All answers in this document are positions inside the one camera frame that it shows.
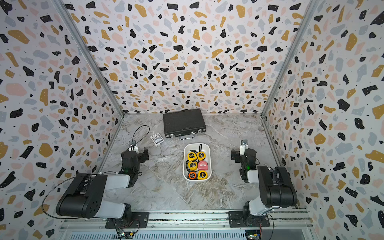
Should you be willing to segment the white plastic storage tray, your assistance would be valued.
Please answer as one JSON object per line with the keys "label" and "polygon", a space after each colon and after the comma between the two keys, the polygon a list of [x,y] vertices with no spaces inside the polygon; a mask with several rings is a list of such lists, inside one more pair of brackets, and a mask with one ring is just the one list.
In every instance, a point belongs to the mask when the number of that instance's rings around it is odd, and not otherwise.
{"label": "white plastic storage tray", "polygon": [[[188,171],[186,170],[186,161],[188,161],[187,159],[187,155],[188,153],[190,152],[195,152],[196,154],[198,153],[199,151],[199,145],[200,144],[203,144],[203,152],[206,154],[206,159],[204,161],[206,161],[209,165],[208,167],[208,170],[206,171],[208,173],[208,178],[205,179],[205,180],[198,180],[198,177],[196,180],[189,180],[188,179]],[[183,160],[183,176],[184,178],[189,181],[189,182],[205,182],[207,181],[211,176],[212,176],[212,161],[211,161],[211,151],[210,151],[210,147],[204,143],[194,143],[194,144],[188,144],[185,148],[184,148],[184,160]]]}

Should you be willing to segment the pink tape measure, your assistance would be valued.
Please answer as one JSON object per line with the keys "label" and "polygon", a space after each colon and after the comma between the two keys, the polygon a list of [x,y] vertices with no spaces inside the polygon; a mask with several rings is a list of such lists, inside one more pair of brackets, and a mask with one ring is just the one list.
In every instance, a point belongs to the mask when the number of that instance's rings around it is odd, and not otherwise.
{"label": "pink tape measure", "polygon": [[208,163],[206,161],[199,161],[198,162],[198,169],[199,171],[207,171],[208,170]]}

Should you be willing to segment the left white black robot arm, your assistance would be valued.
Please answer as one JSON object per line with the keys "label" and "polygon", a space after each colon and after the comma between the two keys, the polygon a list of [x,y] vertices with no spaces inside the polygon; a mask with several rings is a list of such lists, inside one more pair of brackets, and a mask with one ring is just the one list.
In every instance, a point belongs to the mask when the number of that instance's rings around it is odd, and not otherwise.
{"label": "left white black robot arm", "polygon": [[136,183],[140,164],[149,160],[149,151],[128,149],[121,154],[122,168],[115,174],[77,174],[56,207],[56,214],[74,218],[103,218],[132,221],[131,205],[104,200],[105,191],[131,188]]}

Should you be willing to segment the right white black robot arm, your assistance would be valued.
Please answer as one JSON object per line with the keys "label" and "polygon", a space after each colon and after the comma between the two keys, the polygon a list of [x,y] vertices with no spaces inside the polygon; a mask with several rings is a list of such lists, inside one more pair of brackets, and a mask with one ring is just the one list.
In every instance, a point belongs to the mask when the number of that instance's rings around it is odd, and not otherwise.
{"label": "right white black robot arm", "polygon": [[262,166],[257,151],[246,147],[231,150],[231,160],[241,164],[240,177],[245,183],[259,185],[259,196],[243,206],[245,219],[297,205],[297,193],[285,167]]}

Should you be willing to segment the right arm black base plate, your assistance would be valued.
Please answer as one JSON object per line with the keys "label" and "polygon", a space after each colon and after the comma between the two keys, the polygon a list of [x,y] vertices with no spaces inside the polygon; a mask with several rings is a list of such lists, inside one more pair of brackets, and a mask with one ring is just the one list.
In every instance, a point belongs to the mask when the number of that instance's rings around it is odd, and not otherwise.
{"label": "right arm black base plate", "polygon": [[231,228],[268,228],[270,222],[266,216],[253,216],[242,211],[229,211],[229,223]]}

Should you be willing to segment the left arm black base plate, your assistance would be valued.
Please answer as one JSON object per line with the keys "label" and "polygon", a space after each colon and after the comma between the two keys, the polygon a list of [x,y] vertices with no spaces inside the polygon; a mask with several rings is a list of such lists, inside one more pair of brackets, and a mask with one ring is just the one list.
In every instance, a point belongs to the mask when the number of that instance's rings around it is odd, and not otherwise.
{"label": "left arm black base plate", "polygon": [[105,225],[106,229],[145,229],[148,224],[149,212],[132,212],[124,215],[120,219],[108,219]]}

